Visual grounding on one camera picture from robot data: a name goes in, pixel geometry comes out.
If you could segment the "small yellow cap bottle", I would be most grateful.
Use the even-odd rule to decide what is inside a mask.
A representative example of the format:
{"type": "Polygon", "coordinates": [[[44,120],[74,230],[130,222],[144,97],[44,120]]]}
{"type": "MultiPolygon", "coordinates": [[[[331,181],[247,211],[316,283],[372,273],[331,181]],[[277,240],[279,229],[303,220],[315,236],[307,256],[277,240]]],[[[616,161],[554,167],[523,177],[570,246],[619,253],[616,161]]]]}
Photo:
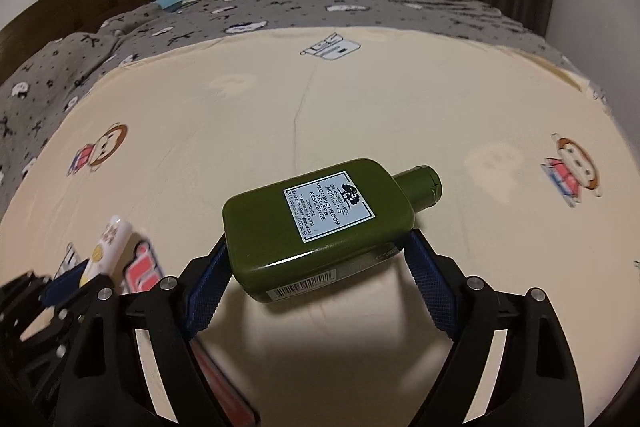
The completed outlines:
{"type": "MultiPolygon", "coordinates": [[[[107,275],[111,277],[111,280],[116,284],[116,289],[120,291],[124,287],[124,283],[122,283],[122,274],[119,274],[119,270],[122,269],[124,264],[122,258],[133,235],[134,227],[130,222],[119,216],[111,217],[87,258],[81,258],[72,243],[67,244],[65,256],[58,266],[58,271],[54,273],[53,279],[67,270],[73,269],[78,263],[87,261],[88,265],[80,279],[79,288],[98,275],[107,275]]],[[[21,338],[26,339],[38,332],[39,329],[43,329],[44,320],[53,317],[53,308],[44,307],[46,312],[41,313],[40,317],[36,318],[36,325],[27,327],[21,338]]]]}

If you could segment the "dark green bottle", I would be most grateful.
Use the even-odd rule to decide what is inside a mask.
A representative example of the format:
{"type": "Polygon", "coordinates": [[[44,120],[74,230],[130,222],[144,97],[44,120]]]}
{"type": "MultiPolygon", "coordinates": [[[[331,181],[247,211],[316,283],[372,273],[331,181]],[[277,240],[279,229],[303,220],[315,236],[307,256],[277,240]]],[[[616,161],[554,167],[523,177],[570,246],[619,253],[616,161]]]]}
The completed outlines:
{"type": "Polygon", "coordinates": [[[222,208],[233,275],[262,303],[315,291],[395,256],[441,197],[433,168],[390,174],[368,158],[234,195],[222,208]]]}

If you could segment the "cream cartoon monkey blanket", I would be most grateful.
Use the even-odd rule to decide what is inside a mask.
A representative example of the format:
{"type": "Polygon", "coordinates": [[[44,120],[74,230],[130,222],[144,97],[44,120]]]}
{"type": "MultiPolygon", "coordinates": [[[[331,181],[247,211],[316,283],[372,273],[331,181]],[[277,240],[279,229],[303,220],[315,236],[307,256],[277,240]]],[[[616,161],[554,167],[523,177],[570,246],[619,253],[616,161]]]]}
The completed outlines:
{"type": "Polygon", "coordinates": [[[113,69],[68,113],[1,222],[1,276],[87,257],[113,216],[177,274],[227,200],[371,158],[442,179],[420,213],[439,254],[499,291],[541,287],[593,421],[639,354],[639,168],[582,77],[521,52],[408,30],[255,31],[113,69]]]}

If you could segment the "grey patterned duvet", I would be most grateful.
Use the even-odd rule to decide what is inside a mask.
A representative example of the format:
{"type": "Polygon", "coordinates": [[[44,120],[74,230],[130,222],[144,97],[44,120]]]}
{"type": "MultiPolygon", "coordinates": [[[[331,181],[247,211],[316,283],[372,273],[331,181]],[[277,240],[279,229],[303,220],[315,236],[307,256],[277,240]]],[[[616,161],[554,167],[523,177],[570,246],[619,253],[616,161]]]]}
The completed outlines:
{"type": "Polygon", "coordinates": [[[115,15],[95,32],[47,43],[1,86],[1,207],[13,196],[74,106],[112,70],[225,36],[286,28],[385,27],[506,46],[566,70],[605,114],[603,89],[544,38],[474,0],[189,0],[115,15]]]}

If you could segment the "brown wooden headboard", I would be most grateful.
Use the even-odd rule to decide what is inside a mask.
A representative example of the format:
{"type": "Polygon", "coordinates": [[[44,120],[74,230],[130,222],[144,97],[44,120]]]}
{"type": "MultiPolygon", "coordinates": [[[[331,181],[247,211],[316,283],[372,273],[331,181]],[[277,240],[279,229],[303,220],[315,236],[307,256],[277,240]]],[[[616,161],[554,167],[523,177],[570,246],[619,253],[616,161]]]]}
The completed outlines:
{"type": "Polygon", "coordinates": [[[38,0],[1,29],[1,79],[47,43],[74,32],[95,32],[104,20],[152,1],[38,0]]]}

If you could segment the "small blue book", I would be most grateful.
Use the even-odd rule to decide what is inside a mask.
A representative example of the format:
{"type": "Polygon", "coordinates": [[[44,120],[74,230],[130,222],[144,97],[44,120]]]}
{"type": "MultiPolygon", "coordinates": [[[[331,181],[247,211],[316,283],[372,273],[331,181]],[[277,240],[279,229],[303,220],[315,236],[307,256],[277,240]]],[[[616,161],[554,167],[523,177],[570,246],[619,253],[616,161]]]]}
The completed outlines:
{"type": "Polygon", "coordinates": [[[156,0],[155,3],[165,12],[176,12],[184,2],[189,0],[156,0]]]}

